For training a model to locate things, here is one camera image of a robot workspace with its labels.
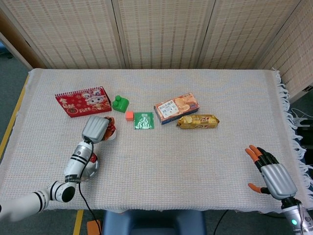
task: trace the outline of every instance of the orange fingertip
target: orange fingertip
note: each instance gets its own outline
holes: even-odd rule
[[[249,183],[248,186],[250,187],[250,189],[252,189],[255,192],[261,193],[261,188],[255,186],[253,183]]]
[[[255,153],[251,150],[246,148],[246,153],[249,154],[249,156],[252,158],[253,162],[256,162],[258,159],[258,157],[255,155]]]
[[[255,155],[257,156],[257,157],[259,157],[259,156],[261,156],[262,155],[262,153],[254,146],[254,145],[249,145],[249,148],[251,148],[252,149],[252,151],[255,153]]]

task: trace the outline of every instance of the red notebook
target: red notebook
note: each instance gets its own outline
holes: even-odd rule
[[[103,87],[56,94],[55,98],[71,118],[112,110]]]

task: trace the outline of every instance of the green card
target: green card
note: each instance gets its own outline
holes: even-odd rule
[[[153,113],[134,113],[135,129],[154,129]]]

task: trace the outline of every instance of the green toy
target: green toy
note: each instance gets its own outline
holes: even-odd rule
[[[114,110],[120,111],[124,113],[129,105],[128,99],[125,99],[119,95],[115,97],[115,101],[113,101],[112,108]]]
[[[134,129],[154,129],[153,113],[134,113]]]

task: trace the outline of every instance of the cracker wrapper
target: cracker wrapper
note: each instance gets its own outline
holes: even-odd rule
[[[179,126],[181,129],[209,129],[215,128],[219,122],[220,121],[211,114],[186,115],[177,121],[177,126]]]

